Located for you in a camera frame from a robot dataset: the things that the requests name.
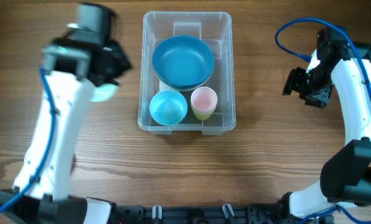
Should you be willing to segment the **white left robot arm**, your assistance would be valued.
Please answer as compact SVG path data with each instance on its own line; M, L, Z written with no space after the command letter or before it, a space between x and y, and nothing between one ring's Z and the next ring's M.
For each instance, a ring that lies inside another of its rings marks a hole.
M70 195L74 151L97 92L118 86L131 64L117 41L57 38L39 68L42 102L24 164L0 190L0 215L15 223L105 223L110 204Z

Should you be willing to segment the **cream beige bowl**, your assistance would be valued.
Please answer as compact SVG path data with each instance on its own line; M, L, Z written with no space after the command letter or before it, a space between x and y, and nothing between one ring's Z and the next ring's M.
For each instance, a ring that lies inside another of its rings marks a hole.
M183 91L194 91L195 89L197 89L198 87L193 87L193 88L186 88L186 89L177 89L177 88L173 88L174 91L178 91L178 92L183 92Z

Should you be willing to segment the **mint green small bowl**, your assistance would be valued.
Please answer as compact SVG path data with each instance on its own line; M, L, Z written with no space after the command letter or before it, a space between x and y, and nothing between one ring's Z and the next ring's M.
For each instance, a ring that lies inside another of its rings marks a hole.
M96 87L93 91L91 102L102 102L108 101L118 91L121 83L118 80L113 80L111 83L102 84L99 87Z

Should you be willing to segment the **light blue small bowl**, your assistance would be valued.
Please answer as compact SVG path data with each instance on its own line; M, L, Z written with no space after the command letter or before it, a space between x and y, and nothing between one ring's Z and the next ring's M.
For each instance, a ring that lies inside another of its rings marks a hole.
M186 98L178 91L164 90L155 94L149 105L153 120L163 126L180 123L188 112Z

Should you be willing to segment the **yellow plastic cup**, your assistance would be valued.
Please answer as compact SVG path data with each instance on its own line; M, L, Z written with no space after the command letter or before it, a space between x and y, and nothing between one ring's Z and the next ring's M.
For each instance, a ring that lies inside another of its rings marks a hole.
M194 116L199 120L206 120L213 114L212 111L193 111Z

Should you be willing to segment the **pink plastic cup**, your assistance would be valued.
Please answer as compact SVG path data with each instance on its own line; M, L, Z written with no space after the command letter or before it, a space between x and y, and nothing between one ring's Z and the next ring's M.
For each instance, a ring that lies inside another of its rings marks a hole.
M202 86L192 92L190 103L198 110L207 111L217 106L218 96L213 89Z

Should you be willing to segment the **white label in container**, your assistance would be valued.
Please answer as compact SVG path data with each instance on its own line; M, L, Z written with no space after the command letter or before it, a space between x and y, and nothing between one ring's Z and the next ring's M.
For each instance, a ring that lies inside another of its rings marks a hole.
M173 90L173 88L167 86L162 81L159 81L159 92L166 91L166 90Z

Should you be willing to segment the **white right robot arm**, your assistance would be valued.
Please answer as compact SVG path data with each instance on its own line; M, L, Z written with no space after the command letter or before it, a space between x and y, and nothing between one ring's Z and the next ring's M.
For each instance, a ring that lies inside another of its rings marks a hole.
M336 90L345 127L345 145L324 164L319 181L289 195L294 217L371 205L371 45L350 44L346 33L344 27L321 29L308 68L291 70L284 85L284 95L295 91L317 108L325 108Z

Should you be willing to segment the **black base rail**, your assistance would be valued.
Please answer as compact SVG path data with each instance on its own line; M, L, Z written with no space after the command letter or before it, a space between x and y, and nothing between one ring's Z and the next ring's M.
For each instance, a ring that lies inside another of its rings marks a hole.
M114 223L119 224L297 224L301 218L290 215L276 204L214 207L118 206Z

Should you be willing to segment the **clear plastic storage container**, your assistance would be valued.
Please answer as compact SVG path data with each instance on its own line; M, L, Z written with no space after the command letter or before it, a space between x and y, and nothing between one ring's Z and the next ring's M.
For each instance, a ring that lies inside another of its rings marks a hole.
M150 11L143 18L138 125L220 135L236 125L232 18Z

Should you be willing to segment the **dark blue bowl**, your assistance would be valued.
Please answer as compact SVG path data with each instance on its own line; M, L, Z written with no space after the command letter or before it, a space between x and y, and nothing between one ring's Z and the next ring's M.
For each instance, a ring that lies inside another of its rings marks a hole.
M163 81L163 78L160 77L157 73L155 73L155 76L156 76L156 78L157 78L159 81L162 81L163 83L165 83L165 82ZM177 87L173 87L173 86L168 85L167 83L165 83L165 84L166 84L167 86L169 86L169 87L172 87L172 88L177 88L177 89L186 89L186 88L193 88L193 87L201 87L201 86L203 86L204 84L206 84L210 78L211 78L211 75L210 75L208 78L206 78L204 81L202 81L202 82L200 82L200 83L198 83L198 84L196 84L196 85L186 85L186 86L177 86Z
M152 56L155 73L170 86L196 85L213 74L214 54L203 41L190 35L163 40Z

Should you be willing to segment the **cream plastic cup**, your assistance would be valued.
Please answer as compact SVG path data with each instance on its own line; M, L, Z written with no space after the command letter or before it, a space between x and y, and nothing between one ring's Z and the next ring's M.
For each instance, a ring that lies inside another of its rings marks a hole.
M195 108L194 106L192 106L192 111L193 111L193 114L194 114L195 117L197 117L197 116L210 116L215 111L215 109L216 109L216 107L213 107L210 110L201 111L201 110L198 110L197 108Z

